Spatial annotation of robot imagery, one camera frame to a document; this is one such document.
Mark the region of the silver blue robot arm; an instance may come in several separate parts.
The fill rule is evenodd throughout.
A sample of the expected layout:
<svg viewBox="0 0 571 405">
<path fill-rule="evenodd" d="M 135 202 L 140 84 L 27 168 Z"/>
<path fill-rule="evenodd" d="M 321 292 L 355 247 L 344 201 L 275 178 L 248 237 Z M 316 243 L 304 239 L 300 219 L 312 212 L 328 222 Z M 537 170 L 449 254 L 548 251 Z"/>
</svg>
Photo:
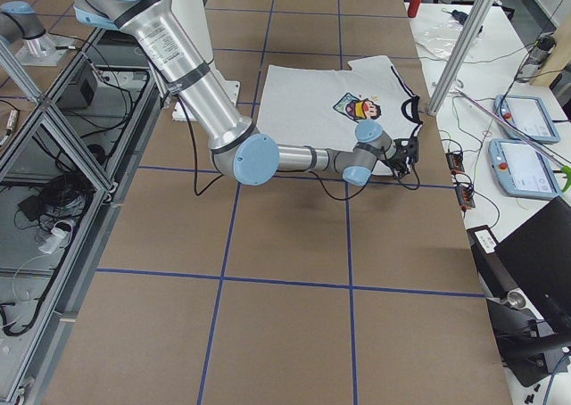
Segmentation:
<svg viewBox="0 0 571 405">
<path fill-rule="evenodd" d="M 1 4 L 1 43 L 10 46 L 19 40 L 37 58 L 47 57 L 55 51 L 53 40 L 29 3 L 10 1 Z"/>
<path fill-rule="evenodd" d="M 172 0 L 75 0 L 74 8 L 78 21 L 138 42 L 184 112 L 206 131 L 214 167 L 244 185 L 261 185 L 279 171 L 333 171 L 347 183 L 365 186 L 378 163 L 396 179 L 416 170 L 417 138 L 393 139 L 373 120 L 356 127 L 357 142 L 349 152 L 279 145 L 260 133 L 231 102 L 173 13 Z"/>
</svg>

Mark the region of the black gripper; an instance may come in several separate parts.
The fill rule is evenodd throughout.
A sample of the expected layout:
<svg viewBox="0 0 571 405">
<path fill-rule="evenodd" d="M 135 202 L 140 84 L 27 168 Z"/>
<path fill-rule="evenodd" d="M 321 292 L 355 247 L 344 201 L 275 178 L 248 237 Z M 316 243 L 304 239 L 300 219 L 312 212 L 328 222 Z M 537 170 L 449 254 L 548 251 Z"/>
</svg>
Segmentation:
<svg viewBox="0 0 571 405">
<path fill-rule="evenodd" d="M 395 178 L 403 178 L 411 173 L 418 162 L 419 142 L 416 136 L 393 141 L 395 153 L 387 160 Z"/>
</svg>

